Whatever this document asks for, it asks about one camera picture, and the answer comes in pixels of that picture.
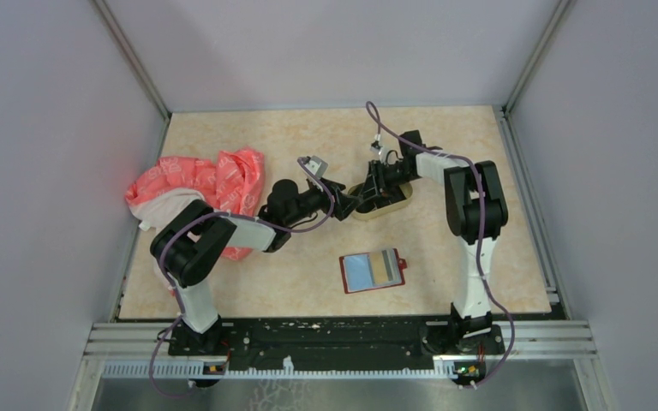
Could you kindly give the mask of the beige oval tray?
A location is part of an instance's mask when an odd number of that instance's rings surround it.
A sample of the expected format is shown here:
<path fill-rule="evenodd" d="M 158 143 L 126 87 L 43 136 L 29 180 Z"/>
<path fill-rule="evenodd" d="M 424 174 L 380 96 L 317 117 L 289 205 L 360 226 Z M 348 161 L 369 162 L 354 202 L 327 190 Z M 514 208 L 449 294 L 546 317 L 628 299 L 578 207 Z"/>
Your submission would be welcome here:
<path fill-rule="evenodd" d="M 369 221 L 407 207 L 414 190 L 409 182 L 401 184 L 382 194 L 378 200 L 368 200 L 359 205 L 350 216 L 355 220 Z"/>

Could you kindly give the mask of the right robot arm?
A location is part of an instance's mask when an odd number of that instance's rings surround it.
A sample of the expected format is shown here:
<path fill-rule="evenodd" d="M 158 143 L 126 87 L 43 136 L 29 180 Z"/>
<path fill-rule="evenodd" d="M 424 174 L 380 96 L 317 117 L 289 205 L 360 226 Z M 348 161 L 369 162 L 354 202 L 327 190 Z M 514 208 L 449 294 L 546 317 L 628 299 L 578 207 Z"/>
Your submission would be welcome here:
<path fill-rule="evenodd" d="M 409 199 L 401 187 L 418 179 L 443 187 L 446 221 L 462 248 L 461 284 L 451 305 L 448 341 L 459 353 L 469 353 L 492 327 L 488 274 L 495 242 L 509 218 L 496 164 L 474 163 L 425 146 L 416 130 L 400 134 L 401 154 L 391 163 L 381 140 L 377 134 L 370 145 L 378 157 L 369 162 L 366 180 L 350 190 L 361 200 L 356 211 L 364 216 L 390 211 Z"/>

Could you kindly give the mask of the red card holder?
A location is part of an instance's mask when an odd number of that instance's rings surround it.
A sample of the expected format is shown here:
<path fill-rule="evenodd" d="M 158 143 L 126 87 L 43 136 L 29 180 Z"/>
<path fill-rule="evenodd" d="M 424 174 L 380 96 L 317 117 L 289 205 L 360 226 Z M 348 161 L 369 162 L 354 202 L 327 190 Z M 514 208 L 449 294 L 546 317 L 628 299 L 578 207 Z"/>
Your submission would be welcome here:
<path fill-rule="evenodd" d="M 408 265 L 396 248 L 349 254 L 338 261 L 347 295 L 405 284 L 404 270 Z"/>

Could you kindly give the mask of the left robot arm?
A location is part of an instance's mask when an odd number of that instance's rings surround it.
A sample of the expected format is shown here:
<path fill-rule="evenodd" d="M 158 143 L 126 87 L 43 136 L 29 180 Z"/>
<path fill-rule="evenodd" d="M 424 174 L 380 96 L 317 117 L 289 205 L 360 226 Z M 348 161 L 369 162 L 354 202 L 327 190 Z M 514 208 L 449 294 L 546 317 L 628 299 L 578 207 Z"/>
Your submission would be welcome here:
<path fill-rule="evenodd" d="M 273 184 L 257 217 L 217 211 L 203 200 L 194 200 L 156 235 L 150 253 L 176 290 L 180 321 L 190 329 L 192 347 L 212 354 L 223 341 L 208 276 L 224 250 L 273 253 L 292 234 L 302 232 L 301 222 L 319 212 L 343 221 L 361 203 L 344 190 L 343 184 L 321 178 L 309 181 L 302 192 L 294 181 L 283 179 Z"/>

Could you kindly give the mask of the gold credit card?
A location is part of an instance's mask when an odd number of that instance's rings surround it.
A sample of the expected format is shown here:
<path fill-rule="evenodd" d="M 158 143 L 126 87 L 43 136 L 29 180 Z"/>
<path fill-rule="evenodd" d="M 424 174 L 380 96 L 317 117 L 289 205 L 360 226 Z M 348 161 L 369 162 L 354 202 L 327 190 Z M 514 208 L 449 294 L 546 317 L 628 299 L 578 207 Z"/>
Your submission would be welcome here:
<path fill-rule="evenodd" d="M 384 286 L 388 284 L 383 282 L 386 277 L 384 274 L 380 273 L 380 270 L 384 268 L 382 251 L 370 253 L 368 255 L 368 263 L 373 286 Z"/>

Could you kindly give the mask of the white striped credit card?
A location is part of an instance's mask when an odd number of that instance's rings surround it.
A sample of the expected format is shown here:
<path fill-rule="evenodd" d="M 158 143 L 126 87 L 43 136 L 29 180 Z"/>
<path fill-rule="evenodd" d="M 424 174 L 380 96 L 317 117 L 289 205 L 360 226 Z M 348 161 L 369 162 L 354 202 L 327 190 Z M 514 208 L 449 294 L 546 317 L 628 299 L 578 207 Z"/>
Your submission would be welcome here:
<path fill-rule="evenodd" d="M 401 283 L 402 272 L 400 267 L 400 261 L 398 259 L 397 250 L 394 248 L 383 250 L 382 258 L 383 258 L 384 268 L 380 270 L 380 273 L 384 274 L 386 277 L 386 279 L 384 279 L 383 282 Z"/>

